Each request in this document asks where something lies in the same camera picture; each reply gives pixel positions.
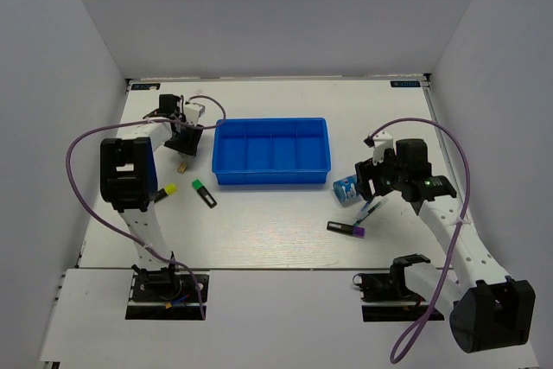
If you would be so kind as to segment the small tan wooden block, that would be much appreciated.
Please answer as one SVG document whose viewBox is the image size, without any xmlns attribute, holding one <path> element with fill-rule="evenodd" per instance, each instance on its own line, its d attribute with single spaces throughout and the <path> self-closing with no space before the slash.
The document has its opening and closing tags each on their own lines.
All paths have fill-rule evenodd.
<svg viewBox="0 0 553 369">
<path fill-rule="evenodd" d="M 187 170 L 188 166 L 186 163 L 181 163 L 177 169 L 177 172 L 183 174 Z"/>
</svg>

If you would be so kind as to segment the yellow capped black highlighter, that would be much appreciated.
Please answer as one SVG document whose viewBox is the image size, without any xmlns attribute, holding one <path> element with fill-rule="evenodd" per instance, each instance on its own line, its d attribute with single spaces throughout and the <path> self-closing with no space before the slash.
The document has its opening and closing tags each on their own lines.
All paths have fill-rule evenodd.
<svg viewBox="0 0 553 369">
<path fill-rule="evenodd" d="M 174 183 L 169 183 L 167 186 L 165 186 L 164 188 L 161 188 L 160 190 L 157 191 L 154 202 L 157 203 L 157 202 L 167 198 L 171 194 L 174 194 L 176 192 L 176 190 L 177 190 L 176 185 Z"/>
</svg>

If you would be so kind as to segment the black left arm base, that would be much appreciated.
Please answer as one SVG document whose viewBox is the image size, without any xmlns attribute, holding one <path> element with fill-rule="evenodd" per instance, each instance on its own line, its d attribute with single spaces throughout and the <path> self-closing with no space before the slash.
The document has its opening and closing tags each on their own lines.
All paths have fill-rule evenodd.
<svg viewBox="0 0 553 369">
<path fill-rule="evenodd" d="M 209 275 L 177 273 L 169 280 L 146 282 L 135 274 L 125 310 L 126 321 L 202 321 L 207 313 Z"/>
</svg>

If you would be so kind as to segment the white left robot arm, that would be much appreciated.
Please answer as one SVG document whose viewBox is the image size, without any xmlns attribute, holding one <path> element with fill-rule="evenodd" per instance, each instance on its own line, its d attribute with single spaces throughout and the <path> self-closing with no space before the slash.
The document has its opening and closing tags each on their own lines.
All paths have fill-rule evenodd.
<svg viewBox="0 0 553 369">
<path fill-rule="evenodd" d="M 205 106 L 172 94 L 159 96 L 158 108 L 141 124 L 133 125 L 100 144 L 100 193 L 120 215 L 133 238 L 138 271 L 157 272 L 153 289 L 165 299 L 181 293 L 182 277 L 172 270 L 174 258 L 156 217 L 158 180 L 154 152 L 165 146 L 194 156 Z"/>
</svg>

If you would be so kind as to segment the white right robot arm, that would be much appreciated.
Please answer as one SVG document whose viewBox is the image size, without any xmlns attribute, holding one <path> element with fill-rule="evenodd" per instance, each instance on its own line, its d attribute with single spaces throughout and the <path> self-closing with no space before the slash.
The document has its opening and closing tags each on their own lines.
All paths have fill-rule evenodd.
<svg viewBox="0 0 553 369">
<path fill-rule="evenodd" d="M 399 192 L 451 257 L 456 279 L 444 282 L 435 309 L 448 319 L 460 349 L 475 353 L 525 344 L 535 291 L 528 281 L 513 279 L 461 218 L 461 198 L 446 176 L 433 175 L 427 144 L 380 132 L 369 145 L 372 157 L 355 166 L 359 193 L 370 200 Z"/>
</svg>

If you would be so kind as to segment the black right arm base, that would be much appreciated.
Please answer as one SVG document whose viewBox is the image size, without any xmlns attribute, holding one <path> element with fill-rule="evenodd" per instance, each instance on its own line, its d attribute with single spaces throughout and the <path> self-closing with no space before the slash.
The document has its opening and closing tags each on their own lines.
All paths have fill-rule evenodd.
<svg viewBox="0 0 553 369">
<path fill-rule="evenodd" d="M 429 308 L 441 272 L 422 254 L 394 258 L 388 271 L 358 273 L 364 322 L 414 322 Z"/>
</svg>

